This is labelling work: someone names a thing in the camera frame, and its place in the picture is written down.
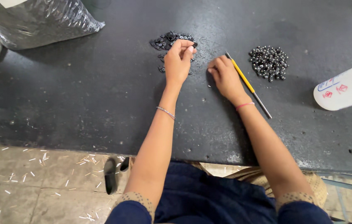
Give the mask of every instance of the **pink bracelet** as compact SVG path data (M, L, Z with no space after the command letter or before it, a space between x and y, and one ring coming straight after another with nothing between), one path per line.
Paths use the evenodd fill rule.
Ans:
M253 104L253 105L254 105L255 103L250 102L250 103L246 103L246 104L239 105L239 106L237 106L237 107L235 108L235 110L238 111L239 108L241 108L241 107L243 107L243 106L246 106L246 105L248 105L248 104Z

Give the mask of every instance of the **workbench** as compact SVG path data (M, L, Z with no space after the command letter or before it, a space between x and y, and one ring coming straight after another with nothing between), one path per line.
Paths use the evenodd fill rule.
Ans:
M352 107L326 111L313 98L317 84L352 68L352 0L85 5L106 23L98 33L3 50L0 145L136 155L165 86L157 57L165 52L149 40L175 30L191 33L198 53L176 105L172 159L257 165L235 108L206 72L228 51L302 169L352 173ZM263 45L288 54L285 80L269 83L254 73L248 52Z

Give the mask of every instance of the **tiled floor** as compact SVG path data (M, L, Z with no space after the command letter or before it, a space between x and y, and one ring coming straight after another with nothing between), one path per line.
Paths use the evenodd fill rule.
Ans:
M93 216L94 223L104 223L127 181L128 172L120 172L117 174L117 193L105 193L103 172L99 171L103 169L106 155L89 156L99 161L97 165L91 161L80 165L77 162L83 161L88 153L38 149L23 151L25 148L17 147L2 150L4 148L0 146L0 223L83 224L90 221L79 216L86 217L87 213ZM39 159L43 158L44 153L47 153L48 159L42 166ZM211 174L220 177L244 168L209 163L203 163L203 166ZM340 181L352 183L352 180ZM348 219L352 222L352 190L340 188L340 193ZM328 194L324 209L331 216L343 219L336 188L328 185Z

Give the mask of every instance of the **yellow handled tool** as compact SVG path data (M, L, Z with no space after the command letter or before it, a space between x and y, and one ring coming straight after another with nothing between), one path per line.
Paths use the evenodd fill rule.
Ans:
M261 102L261 100L259 99L259 97L256 95L255 90L253 89L253 87L251 86L251 84L249 83L248 79L245 78L245 75L243 75L241 69L238 67L237 63L235 63L234 59L231 58L231 56L228 54L228 52L226 52L226 56L231 60L232 64L234 65L234 68L237 70L238 74L241 76L241 78L243 79L243 81L245 82L245 84L248 86L248 88L251 90L251 92L253 93L253 95L255 95L256 99L258 100L258 102L260 103L260 105L263 107L264 111L266 112L266 114L268 115L268 117L271 119L273 118L269 111L266 109L266 107L263 105L263 103Z

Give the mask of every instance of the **bracelet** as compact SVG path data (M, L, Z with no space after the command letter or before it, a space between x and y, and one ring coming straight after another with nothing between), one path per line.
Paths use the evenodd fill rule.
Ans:
M239 106L237 106L237 107L235 108L235 110L238 111L239 108L241 108L241 107L243 107L243 106L246 106L246 105L248 105L248 104L253 104L253 105L254 105L255 103L250 102L250 103L246 103L246 104L239 105Z
M176 117L173 114L171 114L169 111L163 109L162 107L156 107L156 108L165 111L168 115L170 115L173 118L173 120L176 120Z

